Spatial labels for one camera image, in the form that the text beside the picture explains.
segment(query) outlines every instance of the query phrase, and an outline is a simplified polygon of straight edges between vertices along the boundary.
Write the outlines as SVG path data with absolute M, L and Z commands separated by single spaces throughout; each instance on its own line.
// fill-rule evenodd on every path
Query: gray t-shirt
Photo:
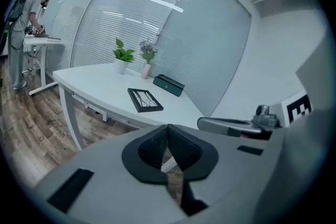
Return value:
M 14 31 L 23 31 L 26 29 L 29 23 L 29 17 L 31 12 L 37 13 L 41 4 L 41 0 L 26 0 L 22 9 L 22 15 L 18 18 L 13 28 Z

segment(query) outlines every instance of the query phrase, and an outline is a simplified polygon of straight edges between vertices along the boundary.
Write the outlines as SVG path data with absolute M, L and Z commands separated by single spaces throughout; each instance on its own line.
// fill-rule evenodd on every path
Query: dark green drawer box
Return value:
M 178 83 L 177 81 L 168 78 L 167 76 L 160 74 L 157 77 L 154 78 L 153 83 L 156 86 L 159 86 L 163 90 L 166 90 L 167 92 L 172 93 L 173 95 L 180 96 L 184 85 L 181 83 Z

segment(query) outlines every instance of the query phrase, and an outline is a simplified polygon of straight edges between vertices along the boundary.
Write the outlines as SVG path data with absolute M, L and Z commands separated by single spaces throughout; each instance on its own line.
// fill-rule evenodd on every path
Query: wooden floor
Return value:
M 24 184 L 33 188 L 46 174 L 73 157 L 78 150 L 68 132 L 58 87 L 29 96 L 29 91 L 40 87 L 38 71 L 33 71 L 25 74 L 27 86 L 14 91 L 7 59 L 0 60 L 0 65 L 0 126 L 4 133 L 1 148 L 13 172 Z M 78 101 L 75 110 L 85 145 L 135 130 L 111 119 L 107 123 L 102 121 L 102 115 L 85 109 Z M 167 152 L 164 161 L 170 156 Z M 168 176 L 169 193 L 180 204 L 182 172 L 177 167 Z

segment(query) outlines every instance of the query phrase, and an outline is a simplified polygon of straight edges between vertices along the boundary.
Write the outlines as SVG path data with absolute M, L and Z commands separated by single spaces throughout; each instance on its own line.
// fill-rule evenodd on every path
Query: white pot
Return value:
M 125 62 L 125 61 L 122 61 L 120 59 L 116 59 L 114 61 L 114 71 L 115 71 L 115 73 L 124 74 L 128 64 L 129 64 L 129 62 Z
M 150 70 L 151 70 L 151 65 L 149 65 L 148 63 L 146 63 L 146 65 L 142 69 L 141 77 L 143 79 L 147 79 Z

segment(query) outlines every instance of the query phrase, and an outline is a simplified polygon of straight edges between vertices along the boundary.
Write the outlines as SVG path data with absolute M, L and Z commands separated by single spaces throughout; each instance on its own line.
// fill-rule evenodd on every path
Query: white table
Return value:
M 103 111 L 116 113 L 121 117 L 149 125 L 180 124 L 197 129 L 197 120 L 203 117 L 185 92 L 177 97 L 153 84 L 153 79 L 142 79 L 138 72 L 127 69 L 125 74 L 116 74 L 112 63 L 75 67 L 53 72 L 59 83 L 63 112 L 70 134 L 81 150 L 84 147 L 74 110 L 72 92 L 85 102 L 94 104 Z M 163 111 L 138 113 L 127 89 L 149 90 L 164 107 Z M 174 167 L 171 158 L 162 171 Z
M 24 39 L 24 44 L 28 47 L 30 46 L 30 55 L 34 54 L 34 47 L 41 47 L 41 62 L 40 62 L 40 71 L 41 71 L 41 87 L 29 92 L 29 95 L 33 95 L 35 93 L 41 92 L 49 87 L 52 87 L 57 84 L 57 82 L 52 82 L 50 84 L 46 83 L 46 51 L 47 46 L 62 46 L 62 42 L 50 42 L 47 41 L 48 38 L 45 37 L 34 37 L 34 36 L 26 36 Z

